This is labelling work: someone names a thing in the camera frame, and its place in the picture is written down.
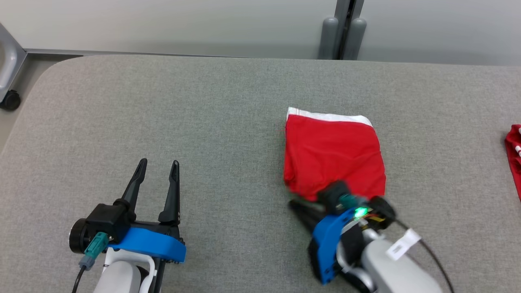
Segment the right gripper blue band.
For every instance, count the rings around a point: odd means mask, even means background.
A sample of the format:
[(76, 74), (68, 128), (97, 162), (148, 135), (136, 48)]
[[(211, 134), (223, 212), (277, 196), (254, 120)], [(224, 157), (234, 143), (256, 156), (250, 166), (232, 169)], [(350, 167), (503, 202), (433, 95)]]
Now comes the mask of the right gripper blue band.
[(326, 214), (319, 203), (300, 199), (288, 202), (311, 233), (309, 259), (315, 278), (323, 285), (341, 275), (350, 285), (368, 285), (369, 277), (360, 266), (366, 241), (359, 220), (368, 208), (350, 208), (341, 214)]

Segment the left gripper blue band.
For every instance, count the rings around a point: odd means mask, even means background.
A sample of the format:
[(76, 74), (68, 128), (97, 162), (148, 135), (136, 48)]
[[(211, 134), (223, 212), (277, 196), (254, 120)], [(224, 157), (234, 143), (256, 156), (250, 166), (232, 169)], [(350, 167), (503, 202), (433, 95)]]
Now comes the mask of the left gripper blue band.
[[(135, 211), (138, 192), (147, 170), (147, 158), (142, 158), (132, 175), (123, 196), (115, 205), (124, 206), (127, 211)], [(180, 165), (173, 161), (168, 176), (169, 187), (164, 209), (159, 214), (159, 222), (136, 221), (119, 243), (109, 243), (112, 249), (123, 249), (160, 258), (167, 262), (184, 263), (186, 245), (180, 236)]]

